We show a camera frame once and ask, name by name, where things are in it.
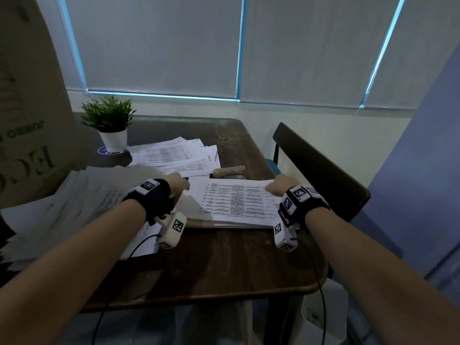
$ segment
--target round sticker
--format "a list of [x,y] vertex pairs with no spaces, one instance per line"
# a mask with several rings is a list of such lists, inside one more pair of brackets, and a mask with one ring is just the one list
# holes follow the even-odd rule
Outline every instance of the round sticker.
[[111,153],[110,151],[107,151],[107,148],[105,146],[103,146],[98,149],[98,153],[100,153],[101,155],[118,155],[118,154],[123,154],[124,151],[121,151],[119,153]]

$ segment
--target black cable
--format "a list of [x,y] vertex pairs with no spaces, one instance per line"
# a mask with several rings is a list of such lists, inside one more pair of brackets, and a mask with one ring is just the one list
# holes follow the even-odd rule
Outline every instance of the black cable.
[[[147,241],[149,238],[152,238],[152,237],[161,237],[161,235],[150,235],[146,238],[144,238],[140,244],[138,244],[136,246],[135,249],[132,250],[131,254],[129,255],[128,259],[132,257],[132,255],[134,254],[134,252],[141,246],[141,244],[143,244],[145,241]],[[109,298],[107,298],[107,302],[106,304],[104,305],[104,309],[102,310],[101,312],[101,316],[99,316],[99,319],[98,319],[98,322],[96,324],[96,328],[94,330],[94,333],[92,334],[92,340],[91,340],[91,345],[94,345],[94,343],[96,342],[96,337],[98,335],[98,329],[99,329],[99,325],[101,324],[101,321],[102,321],[102,317],[104,316],[104,313],[107,311],[107,309],[109,308],[109,304],[110,304],[110,299],[112,299],[112,294],[109,295]]]
[[296,238],[291,238],[291,240],[300,242],[300,244],[302,244],[302,246],[307,250],[307,253],[310,256],[311,263],[313,264],[313,270],[315,271],[316,282],[318,283],[319,292],[321,293],[321,299],[322,299],[322,309],[323,309],[323,314],[324,314],[324,319],[323,319],[324,326],[323,326],[323,329],[322,329],[321,345],[324,345],[324,341],[326,339],[326,301],[324,299],[324,294],[322,292],[321,284],[319,283],[318,270],[316,269],[315,260],[313,259],[313,255],[311,255],[310,249],[308,249],[308,247],[307,247],[307,245],[305,243],[303,243],[301,240],[298,240]]

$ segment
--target white plant pot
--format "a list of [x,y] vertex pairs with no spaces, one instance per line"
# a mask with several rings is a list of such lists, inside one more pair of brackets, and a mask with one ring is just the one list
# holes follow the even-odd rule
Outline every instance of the white plant pot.
[[126,150],[128,146],[127,130],[115,133],[99,132],[99,134],[101,135],[107,151],[111,153],[120,153]]

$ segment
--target potted plant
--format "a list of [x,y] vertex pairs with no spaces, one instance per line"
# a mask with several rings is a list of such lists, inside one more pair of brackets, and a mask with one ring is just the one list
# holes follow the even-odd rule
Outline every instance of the potted plant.
[[81,106],[86,113],[81,123],[99,131],[107,151],[111,153],[125,151],[126,130],[131,124],[132,115],[136,112],[131,108],[131,99],[122,102],[111,96],[102,98],[101,101],[91,100],[92,103]]

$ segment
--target wrist strap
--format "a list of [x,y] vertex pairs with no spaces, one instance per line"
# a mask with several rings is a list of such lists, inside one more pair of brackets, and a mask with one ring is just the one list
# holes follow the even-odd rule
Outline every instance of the wrist strap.
[[298,185],[290,188],[283,195],[278,213],[286,227],[294,223],[304,226],[305,215],[318,207],[330,209],[327,202],[315,189]]
[[136,200],[145,209],[146,221],[150,226],[155,224],[155,217],[164,217],[174,209],[174,200],[169,198],[171,188],[164,179],[147,179],[136,186],[125,200]]

